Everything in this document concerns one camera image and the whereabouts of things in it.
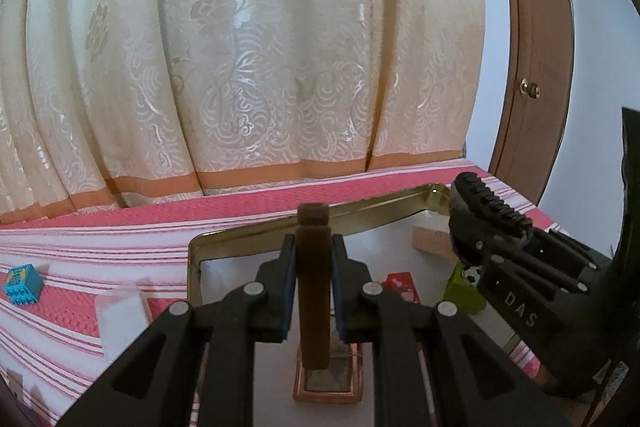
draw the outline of beige patterned curtain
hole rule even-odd
[[[0,0],[0,221],[460,155],[484,0]]]

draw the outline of sheer curtain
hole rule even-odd
[[[0,220],[460,156],[484,0],[0,0]]]

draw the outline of tablecloth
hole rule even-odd
[[[55,424],[106,368],[98,293],[135,283],[154,317],[186,297],[187,247],[199,233],[295,213],[299,203],[345,203],[474,171],[541,229],[558,229],[515,190],[465,159],[292,182],[194,200],[75,214],[0,228],[0,273],[31,263],[45,286],[37,304],[0,295],[0,373],[25,404]]]

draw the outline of door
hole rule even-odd
[[[490,165],[538,203],[564,131],[574,66],[571,0],[510,0],[511,52]]]

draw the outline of wall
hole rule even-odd
[[[476,105],[466,133],[466,157],[489,168],[507,85],[510,44],[509,0],[485,0],[484,49]]]
[[[569,114],[540,208],[578,240],[615,250],[623,213],[621,107],[640,109],[640,16],[631,0],[572,0]]]

